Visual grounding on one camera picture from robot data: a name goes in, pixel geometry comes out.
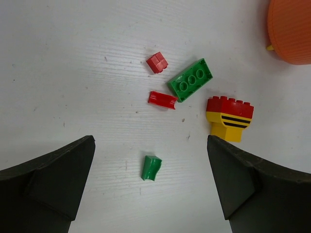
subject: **red curved block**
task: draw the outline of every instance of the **red curved block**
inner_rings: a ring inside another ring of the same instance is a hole
[[[152,55],[146,62],[155,74],[161,73],[169,65],[161,52]]]
[[[156,91],[150,92],[150,97],[148,103],[152,103],[161,107],[170,108],[175,110],[175,102],[178,98],[175,96],[170,96],[162,94]]]
[[[227,113],[239,117],[253,118],[254,107],[249,102],[235,101],[234,98],[227,99],[226,96],[213,96],[207,101],[207,112]]]

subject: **orange container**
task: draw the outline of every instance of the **orange container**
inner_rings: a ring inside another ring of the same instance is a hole
[[[268,33],[284,61],[311,64],[311,0],[271,0]]]

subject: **white table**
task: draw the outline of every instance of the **white table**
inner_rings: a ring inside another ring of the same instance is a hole
[[[268,3],[1,1],[0,169],[91,134],[95,157],[71,233],[231,232],[206,150],[209,97],[255,107],[238,147],[311,172],[311,68],[265,50]],[[153,75],[145,60],[158,51],[169,66]],[[147,104],[202,57],[208,84],[176,110]],[[146,154],[163,159],[155,182],[140,178]]]

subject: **yellow block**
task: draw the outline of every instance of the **yellow block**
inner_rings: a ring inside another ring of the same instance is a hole
[[[207,120],[212,124],[211,135],[230,142],[241,142],[242,132],[252,119],[225,113],[206,112]]]

